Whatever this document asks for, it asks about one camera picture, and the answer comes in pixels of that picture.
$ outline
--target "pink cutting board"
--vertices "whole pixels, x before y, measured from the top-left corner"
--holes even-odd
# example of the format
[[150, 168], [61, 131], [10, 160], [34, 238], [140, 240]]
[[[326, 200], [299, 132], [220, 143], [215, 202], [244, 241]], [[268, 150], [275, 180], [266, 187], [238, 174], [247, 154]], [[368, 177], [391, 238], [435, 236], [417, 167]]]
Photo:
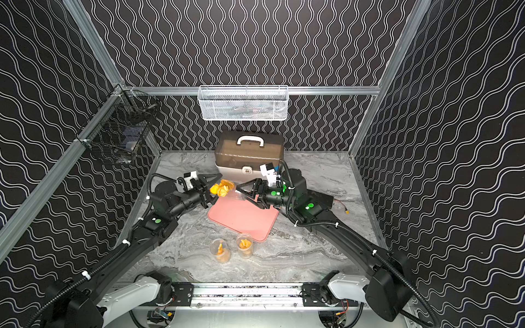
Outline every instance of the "pink cutting board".
[[260, 209], [247, 200], [233, 197], [220, 197], [208, 211], [208, 218], [240, 234], [250, 234], [257, 242], [263, 242], [279, 210]]

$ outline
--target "toolbox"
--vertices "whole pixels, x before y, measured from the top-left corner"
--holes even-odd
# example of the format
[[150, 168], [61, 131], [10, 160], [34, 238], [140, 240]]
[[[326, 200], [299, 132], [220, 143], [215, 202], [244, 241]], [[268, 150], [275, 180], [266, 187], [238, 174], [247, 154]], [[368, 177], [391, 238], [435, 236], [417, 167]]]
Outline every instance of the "toolbox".
[[225, 131], [215, 150], [215, 165], [223, 178], [244, 183], [264, 178], [260, 166], [279, 161], [285, 151], [285, 138], [275, 134]]

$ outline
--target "black and white wall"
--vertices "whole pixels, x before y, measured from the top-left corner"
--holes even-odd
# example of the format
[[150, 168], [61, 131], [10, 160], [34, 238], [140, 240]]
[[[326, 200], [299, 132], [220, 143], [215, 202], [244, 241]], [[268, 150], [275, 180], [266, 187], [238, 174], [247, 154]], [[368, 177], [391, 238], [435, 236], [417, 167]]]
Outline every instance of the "black and white wall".
[[434, 0], [356, 157], [444, 328], [525, 325], [524, 70], [525, 2]]
[[[377, 86], [414, 5], [396, 1], [82, 0], [127, 85]], [[164, 150], [209, 150], [223, 129], [282, 134], [287, 150], [345, 151], [370, 96], [291, 97], [284, 122], [209, 122], [167, 97]]]
[[130, 86], [377, 85], [414, 0], [82, 0]]
[[113, 89], [61, 0], [0, 2], [0, 228]]
[[[0, 40], [4, 227], [113, 88], [61, 0], [1, 1]], [[152, 161], [147, 147], [132, 167], [84, 153], [0, 263], [1, 328], [23, 326], [46, 286], [107, 254]]]

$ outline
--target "gray marble surface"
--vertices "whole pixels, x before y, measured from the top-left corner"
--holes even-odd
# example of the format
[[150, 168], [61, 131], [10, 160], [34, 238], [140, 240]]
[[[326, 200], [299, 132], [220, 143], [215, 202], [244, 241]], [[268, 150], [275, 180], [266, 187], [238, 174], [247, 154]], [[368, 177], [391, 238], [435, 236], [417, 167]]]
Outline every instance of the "gray marble surface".
[[[333, 195], [344, 202], [350, 214], [335, 202], [332, 211], [345, 224], [376, 243], [370, 220], [346, 153], [285, 153], [291, 168], [298, 168], [311, 190]], [[164, 153], [158, 173], [173, 178], [185, 172], [218, 172], [215, 156], [206, 153]], [[152, 187], [160, 182], [154, 179]], [[145, 200], [140, 213], [144, 212]], [[279, 214], [265, 242], [255, 243], [254, 255], [243, 259], [232, 252], [220, 264], [209, 253], [209, 244], [223, 238], [235, 246], [237, 233], [214, 223], [207, 209], [198, 206], [183, 215], [166, 242], [147, 254], [120, 280], [130, 281], [139, 273], [158, 270], [175, 281], [192, 282], [306, 282], [319, 281], [331, 270], [362, 274], [336, 247], [304, 228], [294, 227]]]

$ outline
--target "clear plastic cup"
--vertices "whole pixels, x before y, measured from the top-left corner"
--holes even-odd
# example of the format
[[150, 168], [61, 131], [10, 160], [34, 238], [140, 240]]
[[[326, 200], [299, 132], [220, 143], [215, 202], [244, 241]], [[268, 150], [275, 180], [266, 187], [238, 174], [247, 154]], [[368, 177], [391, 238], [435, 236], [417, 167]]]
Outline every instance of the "clear plastic cup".
[[[240, 243], [243, 239], [249, 240], [251, 242], [250, 247], [248, 248], [241, 248]], [[250, 234], [240, 234], [237, 236], [237, 239], [235, 240], [235, 243], [237, 244], [237, 251], [239, 252], [239, 255], [243, 258], [249, 258], [254, 254], [254, 239], [251, 237]]]
[[238, 192], [237, 190], [230, 190], [228, 191], [228, 193], [226, 194], [227, 198], [231, 198], [231, 199], [237, 199], [237, 200], [245, 200], [246, 199], [246, 196], [241, 193], [241, 192]]
[[[219, 245], [223, 244], [223, 253], [220, 255], [217, 255], [217, 252], [219, 251]], [[209, 245], [209, 252], [215, 257], [217, 262], [219, 263], [226, 263], [230, 260], [232, 257], [232, 252], [230, 251], [230, 248], [228, 247], [228, 244], [224, 239], [217, 238]]]

